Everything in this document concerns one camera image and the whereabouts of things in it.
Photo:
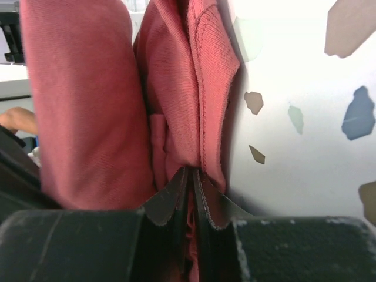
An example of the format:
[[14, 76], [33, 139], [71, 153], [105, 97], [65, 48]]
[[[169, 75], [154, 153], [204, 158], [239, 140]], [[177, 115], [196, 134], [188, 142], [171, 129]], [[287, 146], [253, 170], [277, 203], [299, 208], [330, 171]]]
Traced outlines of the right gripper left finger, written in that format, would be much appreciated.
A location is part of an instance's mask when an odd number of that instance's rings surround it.
[[1, 225], [2, 281], [180, 281], [187, 181], [179, 169], [135, 210], [21, 210]]

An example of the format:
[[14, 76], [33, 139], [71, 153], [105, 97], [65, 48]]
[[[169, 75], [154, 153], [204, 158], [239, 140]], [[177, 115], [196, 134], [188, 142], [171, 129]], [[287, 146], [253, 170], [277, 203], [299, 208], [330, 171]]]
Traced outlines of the salmon pink t shirt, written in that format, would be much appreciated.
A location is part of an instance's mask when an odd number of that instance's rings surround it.
[[22, 1], [42, 191], [66, 210], [130, 210], [179, 168], [223, 192], [221, 136], [240, 63], [217, 1]]

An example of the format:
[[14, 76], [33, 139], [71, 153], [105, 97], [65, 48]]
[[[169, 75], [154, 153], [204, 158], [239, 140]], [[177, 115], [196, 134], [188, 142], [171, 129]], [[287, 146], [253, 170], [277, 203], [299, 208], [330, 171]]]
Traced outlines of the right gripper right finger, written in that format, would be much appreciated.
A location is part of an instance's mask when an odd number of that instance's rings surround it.
[[374, 281], [375, 235], [350, 217], [255, 217], [193, 170], [200, 281]]

